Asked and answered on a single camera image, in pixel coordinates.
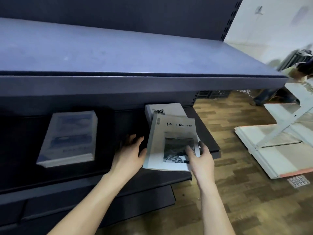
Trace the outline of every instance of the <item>cable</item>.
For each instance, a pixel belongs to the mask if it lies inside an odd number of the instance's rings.
[[[237,90],[237,91],[242,92],[242,93],[248,93],[250,97],[254,98],[253,96],[250,95],[250,93],[252,93],[251,90]]]

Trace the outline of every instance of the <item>white wall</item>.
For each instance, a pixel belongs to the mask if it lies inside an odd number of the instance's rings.
[[[278,66],[292,51],[312,49],[313,0],[243,0],[225,42]]]

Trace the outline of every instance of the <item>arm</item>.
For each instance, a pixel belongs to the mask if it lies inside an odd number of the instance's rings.
[[[139,145],[144,137],[132,144],[136,135],[127,138],[127,146],[114,155],[112,167],[94,189],[66,215],[48,235],[93,235],[96,233],[108,207],[143,165],[147,149],[139,154]]]
[[[197,179],[201,195],[201,210],[205,235],[235,235],[214,181],[214,161],[208,147],[200,142],[203,149],[198,158],[187,146],[192,171]]]

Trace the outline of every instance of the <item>book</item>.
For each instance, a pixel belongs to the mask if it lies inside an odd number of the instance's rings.
[[[194,119],[154,114],[143,168],[190,171],[187,145],[200,156]]]
[[[145,105],[145,115],[146,115],[150,129],[151,129],[151,123],[152,123],[154,114],[171,115],[171,116],[187,118],[184,108],[179,103]]]
[[[54,167],[93,161],[97,124],[94,111],[53,114],[36,164]]]

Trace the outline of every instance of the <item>parquet floor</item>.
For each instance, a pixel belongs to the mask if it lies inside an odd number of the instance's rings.
[[[313,185],[294,189],[270,180],[235,135],[236,126],[272,124],[264,107],[237,91],[227,99],[197,100],[194,108],[221,148],[215,161],[219,193],[237,235],[312,235]],[[305,174],[313,182],[313,174]],[[100,229],[97,234],[203,234],[196,180],[172,186],[176,204]]]

